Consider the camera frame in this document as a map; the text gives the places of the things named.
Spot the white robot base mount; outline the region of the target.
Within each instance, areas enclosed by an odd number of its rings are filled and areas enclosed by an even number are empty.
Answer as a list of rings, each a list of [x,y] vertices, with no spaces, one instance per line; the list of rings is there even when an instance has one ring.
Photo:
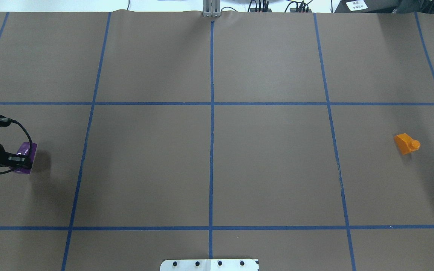
[[[174,259],[164,260],[160,271],[259,271],[257,259]]]

